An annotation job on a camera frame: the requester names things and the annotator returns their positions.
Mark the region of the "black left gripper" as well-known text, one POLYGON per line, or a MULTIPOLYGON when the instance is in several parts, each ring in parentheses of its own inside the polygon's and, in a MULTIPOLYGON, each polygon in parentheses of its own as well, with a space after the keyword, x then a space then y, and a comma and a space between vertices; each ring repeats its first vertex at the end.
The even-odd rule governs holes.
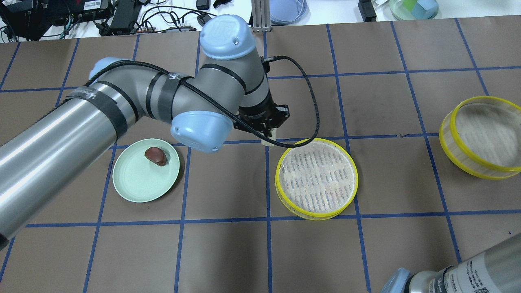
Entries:
POLYGON ((246 95, 236 115, 236 118, 268 138, 274 138, 276 129, 289 117, 288 105, 277 105, 271 93, 267 93, 262 100, 255 94, 246 95))

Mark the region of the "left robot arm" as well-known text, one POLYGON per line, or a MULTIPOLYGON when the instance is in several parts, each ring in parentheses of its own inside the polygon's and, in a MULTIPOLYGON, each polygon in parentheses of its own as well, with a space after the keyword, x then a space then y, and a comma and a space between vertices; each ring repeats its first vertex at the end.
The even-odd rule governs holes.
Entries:
POLYGON ((1 146, 1 248, 142 117, 171 124, 178 142, 204 153, 217 152, 234 128, 274 143, 289 107, 272 99, 269 58, 259 56, 249 25, 219 15, 199 42, 206 59, 195 77, 101 59, 85 85, 1 146))

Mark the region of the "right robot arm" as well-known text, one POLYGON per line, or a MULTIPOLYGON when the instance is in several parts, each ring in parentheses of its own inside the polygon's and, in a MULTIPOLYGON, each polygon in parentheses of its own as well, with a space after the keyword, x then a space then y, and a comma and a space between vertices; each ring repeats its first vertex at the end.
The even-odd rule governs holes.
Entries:
POLYGON ((517 234, 455 266, 412 274, 399 268, 382 293, 519 293, 521 235, 517 234))

